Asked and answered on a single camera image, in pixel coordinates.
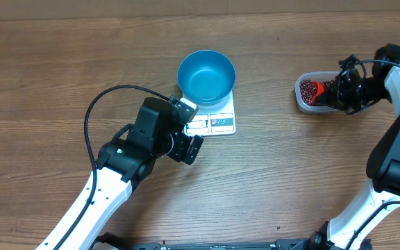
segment white digital scale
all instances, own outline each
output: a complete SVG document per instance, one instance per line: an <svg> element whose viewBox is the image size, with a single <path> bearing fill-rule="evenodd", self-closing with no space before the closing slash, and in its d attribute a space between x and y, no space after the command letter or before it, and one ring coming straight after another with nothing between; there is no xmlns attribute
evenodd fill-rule
<svg viewBox="0 0 400 250"><path fill-rule="evenodd" d="M192 122L187 123L184 133L194 135L232 135L235 133L235 111L233 93L229 93L217 104L197 105L199 111Z"/></svg>

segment wooden tabletop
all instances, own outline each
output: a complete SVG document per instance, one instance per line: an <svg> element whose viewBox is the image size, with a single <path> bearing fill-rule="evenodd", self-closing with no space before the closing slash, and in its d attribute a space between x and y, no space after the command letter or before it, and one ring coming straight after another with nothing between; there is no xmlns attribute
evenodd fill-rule
<svg viewBox="0 0 400 250"><path fill-rule="evenodd" d="M382 101L353 116L306 115L294 83L387 42L400 44L400 12L0 22L0 249L37 246L82 190L91 100L125 83L180 94L178 66L200 49L235 65L237 133L207 137L191 166L159 160L102 233L167 244L308 237L363 186L394 114ZM94 153L147 96L118 90L96 104ZM400 249L400 209L369 238Z"/></svg>

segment clear plastic container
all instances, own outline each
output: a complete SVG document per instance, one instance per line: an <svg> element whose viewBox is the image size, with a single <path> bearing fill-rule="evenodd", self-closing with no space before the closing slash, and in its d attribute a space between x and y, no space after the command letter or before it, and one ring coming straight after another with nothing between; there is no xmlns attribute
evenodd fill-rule
<svg viewBox="0 0 400 250"><path fill-rule="evenodd" d="M311 72L311 73L306 73L303 74L297 79L296 82L296 100L297 100L297 106L299 107L299 110L304 112L304 113L312 113L312 114L320 114L320 113L331 113L334 111L339 111L334 108L330 107L324 107L324 106L309 106L305 102L303 102L302 96L300 94L300 82L302 82L305 79L310 79L311 81L331 81L334 80L334 78L339 74L339 72Z"/></svg>

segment container of beans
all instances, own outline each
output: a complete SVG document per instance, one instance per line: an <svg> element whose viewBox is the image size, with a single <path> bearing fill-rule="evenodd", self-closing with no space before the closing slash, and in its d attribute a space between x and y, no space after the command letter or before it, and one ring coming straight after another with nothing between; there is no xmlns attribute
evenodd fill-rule
<svg viewBox="0 0 400 250"><path fill-rule="evenodd" d="M311 72L303 74L301 77L299 77L295 87L297 106L299 107L299 110L305 113L317 114L339 111L330 107L310 105L310 98L314 96L316 90L313 92L310 84L307 84L309 82L317 81L325 85L325 87L328 87L328 85L334 81L334 78L338 74L339 72Z"/></svg>

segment beige wall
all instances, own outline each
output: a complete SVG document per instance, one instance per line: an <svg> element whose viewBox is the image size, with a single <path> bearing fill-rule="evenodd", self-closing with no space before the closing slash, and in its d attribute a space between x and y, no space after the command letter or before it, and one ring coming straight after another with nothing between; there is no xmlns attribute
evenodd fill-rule
<svg viewBox="0 0 400 250"><path fill-rule="evenodd" d="M400 10L400 0L0 0L0 20Z"/></svg>

